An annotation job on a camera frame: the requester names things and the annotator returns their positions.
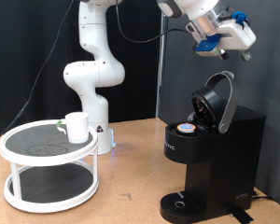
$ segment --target table surface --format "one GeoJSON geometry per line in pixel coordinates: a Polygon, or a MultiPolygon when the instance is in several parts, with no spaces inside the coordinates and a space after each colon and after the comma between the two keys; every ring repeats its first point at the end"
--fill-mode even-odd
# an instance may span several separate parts
{"type": "MultiPolygon", "coordinates": [[[[10,163],[0,156],[0,223],[168,223],[160,215],[160,200],[185,186],[186,165],[163,154],[166,124],[159,119],[112,123],[117,146],[99,156],[97,192],[82,205],[54,214],[30,214],[7,203],[4,184],[10,163]]],[[[92,163],[92,156],[84,161],[92,163]]],[[[257,200],[247,213],[255,224],[280,224],[280,205],[257,200]]],[[[214,218],[205,224],[239,224],[232,216],[214,218]]]]}

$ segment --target coffee machine logo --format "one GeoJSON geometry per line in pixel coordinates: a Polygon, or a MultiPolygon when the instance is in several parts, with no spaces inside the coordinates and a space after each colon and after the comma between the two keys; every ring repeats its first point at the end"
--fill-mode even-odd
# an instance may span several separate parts
{"type": "Polygon", "coordinates": [[[165,146],[170,148],[171,150],[175,150],[175,146],[171,146],[170,144],[168,144],[166,141],[165,141],[165,146]]]}

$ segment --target black cable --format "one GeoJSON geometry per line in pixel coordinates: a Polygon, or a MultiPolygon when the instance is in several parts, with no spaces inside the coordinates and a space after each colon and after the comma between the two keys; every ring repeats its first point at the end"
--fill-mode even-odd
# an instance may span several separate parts
{"type": "Polygon", "coordinates": [[[274,199],[270,196],[263,196],[263,197],[253,197],[252,202],[254,202],[255,200],[258,200],[258,199],[268,199],[268,200],[273,200],[274,201],[274,199]]]}
{"type": "Polygon", "coordinates": [[[121,30],[120,21],[119,21],[119,0],[116,0],[116,12],[117,12],[119,30],[120,30],[120,32],[121,32],[121,35],[122,35],[125,39],[127,39],[127,40],[129,40],[129,41],[131,41],[131,42],[133,42],[133,43],[137,43],[137,44],[147,43],[147,42],[150,42],[150,41],[152,41],[152,40],[158,39],[158,38],[160,38],[161,36],[166,35],[166,34],[168,34],[169,32],[172,32],[172,31],[180,31],[180,32],[189,33],[189,32],[186,31],[186,30],[171,29],[171,30],[166,31],[165,33],[162,33],[161,35],[158,35],[158,36],[156,36],[156,37],[153,37],[153,38],[151,38],[151,39],[149,39],[149,40],[140,40],[140,41],[138,41],[138,40],[132,40],[132,39],[130,39],[129,37],[127,37],[127,36],[122,32],[122,30],[121,30]]]}
{"type": "Polygon", "coordinates": [[[26,102],[26,104],[24,105],[24,107],[20,110],[20,112],[18,113],[18,115],[16,116],[16,118],[14,118],[14,120],[8,125],[8,127],[5,128],[5,129],[0,133],[0,137],[1,137],[3,134],[5,134],[5,133],[7,132],[7,130],[17,121],[17,119],[22,115],[22,113],[24,112],[24,110],[26,109],[26,107],[28,106],[28,104],[30,103],[31,97],[32,97],[33,92],[34,92],[34,90],[35,90],[36,83],[37,83],[37,81],[38,81],[38,79],[39,79],[39,77],[40,77],[40,74],[41,74],[41,72],[43,71],[45,65],[47,64],[49,58],[51,57],[53,51],[55,50],[55,47],[56,47],[56,44],[57,44],[57,41],[58,41],[58,38],[59,38],[59,34],[60,34],[61,28],[62,28],[62,26],[63,26],[63,22],[64,22],[64,20],[65,20],[65,18],[66,18],[66,16],[67,16],[69,10],[71,9],[71,7],[72,7],[74,1],[75,1],[75,0],[72,0],[72,2],[70,3],[70,5],[69,5],[69,7],[68,7],[68,9],[67,9],[67,11],[66,11],[66,13],[65,13],[65,15],[63,16],[63,20],[62,20],[62,22],[61,22],[60,25],[59,25],[59,29],[58,29],[57,36],[56,36],[55,42],[54,42],[54,44],[53,44],[53,47],[51,48],[47,59],[45,60],[44,64],[41,66],[41,68],[40,68],[40,70],[39,70],[39,72],[38,72],[38,74],[37,74],[37,77],[36,77],[36,80],[35,80],[35,84],[34,84],[34,86],[33,86],[32,89],[31,89],[31,92],[30,92],[30,96],[29,96],[29,98],[28,98],[28,101],[26,102]]]}

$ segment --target coffee machine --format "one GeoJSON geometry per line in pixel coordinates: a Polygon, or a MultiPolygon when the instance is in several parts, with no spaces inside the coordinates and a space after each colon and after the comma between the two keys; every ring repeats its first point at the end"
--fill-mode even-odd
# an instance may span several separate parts
{"type": "Polygon", "coordinates": [[[195,113],[166,127],[165,156],[187,165],[185,190],[161,199],[161,215],[172,223],[196,223],[233,214],[252,221],[251,206],[265,116],[238,106],[234,74],[213,75],[192,94],[195,113]],[[220,80],[231,85],[228,101],[214,92],[220,80]]]}

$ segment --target metal pole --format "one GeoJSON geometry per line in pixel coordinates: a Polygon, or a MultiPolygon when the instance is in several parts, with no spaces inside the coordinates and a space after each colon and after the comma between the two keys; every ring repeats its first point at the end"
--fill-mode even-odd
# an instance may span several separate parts
{"type": "MultiPolygon", "coordinates": [[[[164,20],[165,15],[161,13],[161,34],[164,33],[164,20]]],[[[159,60],[159,74],[158,74],[158,91],[157,91],[157,106],[156,106],[156,118],[159,117],[160,111],[160,98],[161,98],[161,79],[163,71],[163,61],[164,61],[164,45],[165,45],[165,35],[161,37],[160,42],[160,60],[159,60]]]]}

